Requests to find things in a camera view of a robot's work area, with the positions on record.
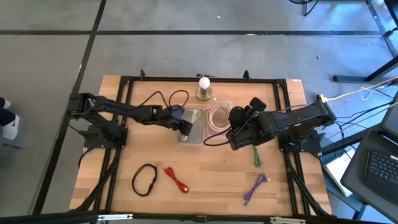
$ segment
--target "white shoe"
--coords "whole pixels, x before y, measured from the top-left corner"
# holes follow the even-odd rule
[[[11,106],[11,103],[6,100],[6,103],[4,104],[3,108],[8,109]]]
[[[2,127],[2,136],[14,140],[18,134],[19,116],[15,115],[15,120]]]

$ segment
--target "black keyboard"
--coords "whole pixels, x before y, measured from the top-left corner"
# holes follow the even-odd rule
[[[395,157],[371,149],[368,159],[368,172],[398,185],[398,160],[393,158]]]

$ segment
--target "light bulb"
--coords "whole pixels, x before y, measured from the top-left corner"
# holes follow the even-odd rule
[[[200,86],[200,88],[206,90],[210,86],[210,79],[207,77],[200,78],[199,86]]]

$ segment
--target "wooden tabletop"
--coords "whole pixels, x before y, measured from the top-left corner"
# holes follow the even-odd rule
[[[100,95],[116,99],[120,76],[104,76]],[[306,104],[302,82],[287,80],[291,105]],[[206,101],[195,96],[196,82],[134,82],[131,104],[142,103],[155,91],[161,91],[166,100],[175,90],[187,90],[190,94],[187,108],[204,108]],[[212,83],[213,97],[217,101],[232,101],[235,106],[245,107],[256,96],[267,104],[267,110],[276,110],[271,84],[262,83]],[[173,96],[172,103],[182,104],[186,95]],[[161,97],[155,96],[147,104],[163,105]],[[122,150],[119,170],[114,188],[111,210],[132,213],[184,213],[213,215],[292,215],[285,164],[274,139],[258,146],[262,167],[253,165],[253,149],[246,146],[232,151],[229,144],[220,147],[187,147],[176,143],[177,132],[160,126],[143,126],[127,119],[129,133],[126,147]],[[104,149],[95,149],[81,162],[70,202],[70,208],[79,206],[93,190],[100,175]],[[319,160],[301,153],[305,183],[324,210],[331,208],[323,180]],[[148,197],[140,197],[131,188],[131,179],[136,170],[145,163],[158,166],[157,182]],[[172,167],[177,178],[187,184],[190,191],[183,194],[163,168]],[[244,206],[243,195],[250,191],[259,174],[264,173],[270,182],[262,184],[251,201]],[[136,179],[136,189],[147,191],[154,171],[142,170]],[[106,194],[103,194],[101,208]],[[303,213],[300,191],[296,186],[298,209]]]

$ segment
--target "concrete floor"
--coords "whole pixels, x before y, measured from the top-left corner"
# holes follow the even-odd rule
[[[91,29],[99,4],[99,0],[3,0],[0,29]],[[373,4],[390,29],[392,19],[382,1]],[[99,29],[377,30],[362,2],[321,1],[308,17],[301,13],[301,6],[287,0],[112,0],[106,5]],[[11,110],[21,116],[17,139],[25,144],[23,149],[0,150],[0,217],[30,211],[87,39],[0,36],[0,96],[11,100]],[[81,91],[97,93],[103,75],[138,75],[141,68],[147,75],[205,73],[218,77],[241,77],[247,69],[255,78],[302,79],[310,103],[319,93],[335,96],[362,86],[333,83],[333,75],[366,76],[391,58],[386,43],[374,37],[99,36]],[[384,91],[390,95],[396,92]],[[362,101],[359,95],[351,95],[330,104],[337,116],[346,116],[389,100],[375,94]],[[378,123],[381,118],[382,114],[363,125]],[[85,123],[73,125],[86,127]],[[337,130],[328,128],[326,133],[331,136]],[[350,128],[345,133],[359,130]],[[68,210],[82,144],[81,137],[69,130],[44,212]],[[345,209],[335,196],[330,195],[330,201],[335,215],[352,217],[353,210]],[[389,221],[370,207],[364,219]]]

